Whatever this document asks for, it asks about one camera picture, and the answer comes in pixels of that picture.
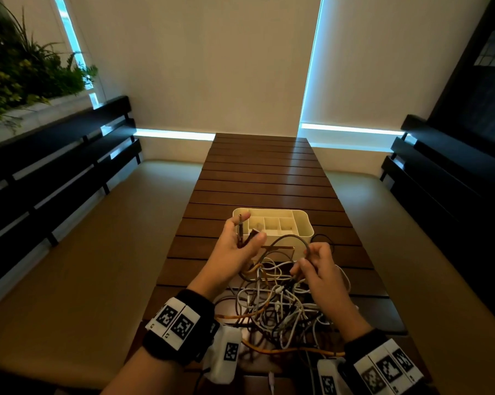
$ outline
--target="wrist strap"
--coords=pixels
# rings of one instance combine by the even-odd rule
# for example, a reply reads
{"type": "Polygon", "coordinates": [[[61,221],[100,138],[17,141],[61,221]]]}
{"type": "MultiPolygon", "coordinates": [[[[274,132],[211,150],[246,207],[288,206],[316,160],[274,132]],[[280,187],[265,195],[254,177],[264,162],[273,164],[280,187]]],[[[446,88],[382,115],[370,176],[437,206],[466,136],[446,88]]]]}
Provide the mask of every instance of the wrist strap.
{"type": "Polygon", "coordinates": [[[148,332],[143,347],[154,358],[188,365],[201,360],[218,327],[213,303],[185,289],[169,299],[145,326],[148,332]]]}

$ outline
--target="black wristband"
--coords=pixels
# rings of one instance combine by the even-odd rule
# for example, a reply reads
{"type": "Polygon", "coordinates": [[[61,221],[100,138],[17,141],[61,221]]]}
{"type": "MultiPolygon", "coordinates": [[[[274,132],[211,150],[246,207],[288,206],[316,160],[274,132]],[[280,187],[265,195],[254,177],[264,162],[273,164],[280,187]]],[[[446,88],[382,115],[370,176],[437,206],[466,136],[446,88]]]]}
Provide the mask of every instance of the black wristband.
{"type": "MultiPolygon", "coordinates": [[[[174,310],[176,314],[171,314],[172,319],[169,321],[169,328],[178,325],[178,321],[182,319],[185,319],[183,320],[183,323],[194,325],[191,326],[186,337],[183,333],[181,337],[180,334],[173,330],[164,330],[165,332],[169,332],[166,332],[163,337],[160,337],[153,330],[149,330],[143,338],[143,347],[154,358],[160,360],[174,360],[185,366],[195,359],[201,360],[205,351],[213,341],[219,323],[214,319],[213,303],[200,294],[185,289],[180,291],[174,298],[196,312],[199,315],[198,321],[196,323],[192,322],[191,319],[184,316],[183,310],[174,310]],[[167,342],[166,338],[170,334],[182,338],[182,344],[179,349],[176,350],[167,342]]],[[[164,315],[164,313],[157,313],[147,326],[152,327],[153,325],[161,324],[167,327],[165,320],[162,319],[162,316],[164,315]]]]}

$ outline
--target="plastic storage tray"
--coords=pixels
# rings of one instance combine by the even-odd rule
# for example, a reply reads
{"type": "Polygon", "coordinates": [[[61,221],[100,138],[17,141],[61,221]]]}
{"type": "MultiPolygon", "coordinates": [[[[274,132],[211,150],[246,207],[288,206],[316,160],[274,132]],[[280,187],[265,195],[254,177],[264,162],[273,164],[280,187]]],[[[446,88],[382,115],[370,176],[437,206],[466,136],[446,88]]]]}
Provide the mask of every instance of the plastic storage tray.
{"type": "MultiPolygon", "coordinates": [[[[255,209],[237,208],[233,211],[233,216],[244,212],[251,212],[251,217],[244,222],[244,240],[247,239],[252,229],[266,232],[268,238],[265,245],[270,245],[280,236],[285,234],[295,234],[310,243],[313,236],[313,227],[310,224],[308,214],[304,211],[291,209],[255,209]]],[[[298,239],[288,237],[277,243],[281,246],[291,246],[295,248],[293,260],[303,256],[304,244],[298,239]]]]}

